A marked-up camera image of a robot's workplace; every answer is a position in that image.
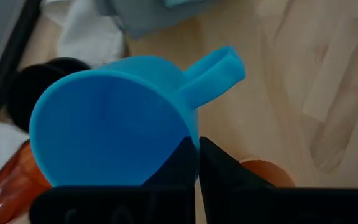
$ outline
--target blue plastic cup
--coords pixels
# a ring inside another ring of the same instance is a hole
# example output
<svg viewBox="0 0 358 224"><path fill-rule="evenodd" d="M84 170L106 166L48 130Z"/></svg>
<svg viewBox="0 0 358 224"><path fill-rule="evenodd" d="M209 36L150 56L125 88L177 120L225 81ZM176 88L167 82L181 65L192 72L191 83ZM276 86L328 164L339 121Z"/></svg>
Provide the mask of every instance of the blue plastic cup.
<svg viewBox="0 0 358 224"><path fill-rule="evenodd" d="M45 90L33 110L35 160L53 186L142 185L184 137L199 150L197 107L244 77L232 47L185 73L140 56L71 74Z"/></svg>

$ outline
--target wooden floor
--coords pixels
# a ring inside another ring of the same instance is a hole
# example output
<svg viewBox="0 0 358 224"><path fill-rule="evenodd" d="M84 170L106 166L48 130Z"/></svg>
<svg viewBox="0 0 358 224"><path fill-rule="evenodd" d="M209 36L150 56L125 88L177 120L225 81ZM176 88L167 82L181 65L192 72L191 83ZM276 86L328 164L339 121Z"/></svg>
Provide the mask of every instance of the wooden floor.
<svg viewBox="0 0 358 224"><path fill-rule="evenodd" d="M40 26L23 65L54 56L46 32L58 28ZM358 0L224 0L127 41L131 55L182 69L233 45L247 78L200 109L200 134L238 160L274 162L296 186L358 187Z"/></svg>

